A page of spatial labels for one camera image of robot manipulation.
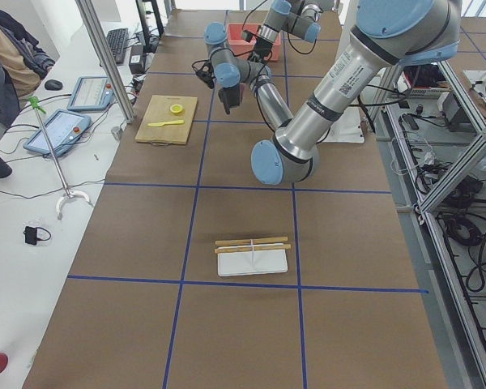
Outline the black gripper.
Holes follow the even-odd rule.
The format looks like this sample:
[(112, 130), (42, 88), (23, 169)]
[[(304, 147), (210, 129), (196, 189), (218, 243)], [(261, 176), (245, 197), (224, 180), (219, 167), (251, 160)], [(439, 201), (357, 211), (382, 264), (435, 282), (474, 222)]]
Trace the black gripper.
[(256, 36), (256, 42), (252, 50), (252, 61), (268, 62), (268, 58), (271, 55), (272, 48), (273, 48), (272, 42), (260, 36)]
[(244, 84), (238, 83), (229, 88), (220, 88), (218, 97), (224, 107), (226, 114), (231, 113), (231, 109), (237, 108), (241, 105), (243, 96)]

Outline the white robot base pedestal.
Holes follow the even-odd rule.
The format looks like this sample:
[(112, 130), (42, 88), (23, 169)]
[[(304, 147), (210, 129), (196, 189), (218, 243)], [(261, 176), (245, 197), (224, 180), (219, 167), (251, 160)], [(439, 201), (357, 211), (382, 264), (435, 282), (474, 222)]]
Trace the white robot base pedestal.
[(324, 138), (324, 143), (363, 143), (365, 137), (361, 128), (360, 110), (347, 108), (340, 119), (335, 122)]

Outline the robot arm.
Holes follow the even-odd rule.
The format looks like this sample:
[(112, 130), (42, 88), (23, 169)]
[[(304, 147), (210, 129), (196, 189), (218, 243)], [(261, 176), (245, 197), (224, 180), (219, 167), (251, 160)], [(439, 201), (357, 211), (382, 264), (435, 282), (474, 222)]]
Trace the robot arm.
[(231, 50), (224, 24), (212, 22), (205, 29), (209, 76), (220, 86), (224, 109), (241, 103), (240, 87), (246, 83), (275, 128), (272, 138), (258, 142), (251, 153), (254, 176), (263, 184), (301, 182), (311, 176), (319, 163), (318, 140), (380, 69), (439, 62), (458, 51), (460, 1), (360, 1), (349, 45), (298, 112), (291, 113), (271, 80), (265, 58), (280, 32), (316, 41), (318, 16), (332, 5), (331, 1), (273, 2), (246, 60)]
[(334, 0), (273, 1), (258, 29), (256, 42), (248, 60), (264, 63), (281, 32), (315, 43), (321, 31), (318, 23), (320, 14), (336, 11), (337, 3), (339, 1)]

